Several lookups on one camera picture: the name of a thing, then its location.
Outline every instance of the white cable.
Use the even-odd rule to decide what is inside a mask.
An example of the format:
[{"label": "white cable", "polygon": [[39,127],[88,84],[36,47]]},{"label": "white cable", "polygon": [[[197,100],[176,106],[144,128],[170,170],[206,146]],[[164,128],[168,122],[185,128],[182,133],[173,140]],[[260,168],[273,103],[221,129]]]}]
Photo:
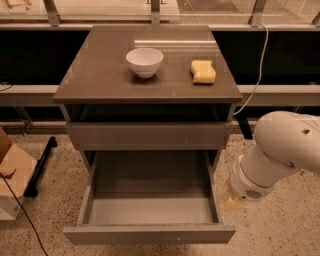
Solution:
[{"label": "white cable", "polygon": [[188,5],[189,5],[189,7],[190,7],[190,9],[191,9],[191,11],[192,11],[192,13],[193,13],[193,17],[195,18],[196,22],[199,23],[199,20],[198,20],[198,18],[197,18],[197,15],[196,15],[195,11],[193,10],[193,8],[192,8],[189,0],[186,0],[186,1],[187,1]]},{"label": "white cable", "polygon": [[266,51],[266,48],[267,48],[267,43],[268,43],[268,39],[269,39],[269,30],[268,28],[263,25],[261,23],[261,26],[264,27],[264,29],[266,30],[266,39],[264,41],[264,45],[263,45],[263,50],[262,50],[262,54],[261,54],[261,59],[260,59],[260,65],[259,65],[259,79],[258,79],[258,82],[256,83],[256,86],[253,88],[253,91],[251,92],[249,98],[247,99],[247,101],[243,104],[243,106],[235,113],[233,113],[233,115],[237,115],[239,114],[249,103],[249,101],[251,100],[253,94],[255,93],[258,85],[260,84],[260,80],[261,80],[261,77],[262,77],[262,65],[263,65],[263,61],[264,61],[264,54],[265,54],[265,51]]}]

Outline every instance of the black stand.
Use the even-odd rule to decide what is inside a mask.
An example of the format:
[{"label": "black stand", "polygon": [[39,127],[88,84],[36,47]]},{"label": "black stand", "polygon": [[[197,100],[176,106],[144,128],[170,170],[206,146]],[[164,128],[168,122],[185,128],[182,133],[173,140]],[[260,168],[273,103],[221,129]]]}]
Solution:
[{"label": "black stand", "polygon": [[236,115],[236,119],[239,123],[240,129],[242,131],[242,134],[246,140],[253,140],[252,132],[250,129],[250,125],[247,119],[247,115],[245,115],[243,112]]},{"label": "black stand", "polygon": [[26,187],[26,190],[24,192],[25,197],[36,197],[38,195],[38,190],[36,188],[37,181],[42,174],[43,166],[50,154],[51,148],[57,146],[57,141],[55,137],[50,137],[46,148],[44,149],[41,158],[38,160],[37,165],[34,169],[33,175],[28,183],[28,186]]}]

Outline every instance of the cardboard box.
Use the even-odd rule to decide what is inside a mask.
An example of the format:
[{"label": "cardboard box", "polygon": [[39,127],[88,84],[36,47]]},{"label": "cardboard box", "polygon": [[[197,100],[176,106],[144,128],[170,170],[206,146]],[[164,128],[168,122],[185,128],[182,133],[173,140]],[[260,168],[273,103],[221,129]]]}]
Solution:
[{"label": "cardboard box", "polygon": [[[3,176],[15,173],[11,179],[6,179],[11,189],[19,199],[24,200],[24,191],[34,172],[37,160],[18,147],[9,139],[0,127],[0,172]],[[0,220],[15,220],[20,206],[10,192],[7,184],[0,177]]]}]

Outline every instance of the open drawer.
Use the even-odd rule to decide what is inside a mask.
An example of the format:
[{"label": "open drawer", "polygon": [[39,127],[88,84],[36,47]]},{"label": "open drawer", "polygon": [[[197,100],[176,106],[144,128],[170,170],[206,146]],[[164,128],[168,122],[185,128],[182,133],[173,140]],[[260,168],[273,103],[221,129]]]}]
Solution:
[{"label": "open drawer", "polygon": [[227,243],[206,151],[99,151],[73,244]]}]

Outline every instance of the black cable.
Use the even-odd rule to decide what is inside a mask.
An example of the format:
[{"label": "black cable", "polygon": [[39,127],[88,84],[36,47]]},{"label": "black cable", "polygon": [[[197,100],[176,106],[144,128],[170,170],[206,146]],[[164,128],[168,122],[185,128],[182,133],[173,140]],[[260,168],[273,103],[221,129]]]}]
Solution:
[{"label": "black cable", "polygon": [[34,225],[33,225],[32,221],[30,220],[30,218],[29,218],[29,216],[28,216],[28,214],[27,214],[26,210],[23,208],[22,204],[19,202],[18,198],[16,197],[16,195],[15,195],[15,194],[14,194],[14,192],[12,191],[12,189],[11,189],[11,187],[10,187],[9,183],[6,181],[5,177],[3,177],[3,175],[2,175],[2,173],[1,173],[1,172],[0,172],[0,176],[1,176],[1,178],[4,180],[4,182],[7,184],[8,188],[10,189],[10,192],[12,193],[12,195],[13,195],[13,196],[14,196],[14,198],[16,199],[17,203],[19,204],[19,206],[21,207],[21,209],[22,209],[22,210],[23,210],[23,212],[25,213],[25,215],[26,215],[26,217],[27,217],[28,221],[30,222],[30,224],[31,224],[31,226],[32,226],[32,228],[33,228],[33,230],[34,230],[34,232],[35,232],[35,234],[36,234],[37,238],[38,238],[38,241],[39,241],[39,244],[40,244],[40,246],[41,246],[42,251],[44,252],[44,254],[45,254],[46,256],[48,256],[48,254],[47,254],[46,250],[44,249],[44,247],[43,247],[43,245],[42,245],[42,243],[41,243],[41,240],[40,240],[39,234],[38,234],[38,232],[37,232],[36,228],[34,227]]},{"label": "black cable", "polygon": [[12,86],[13,86],[13,84],[10,84],[10,86],[8,86],[7,88],[1,89],[0,92],[9,90]]}]

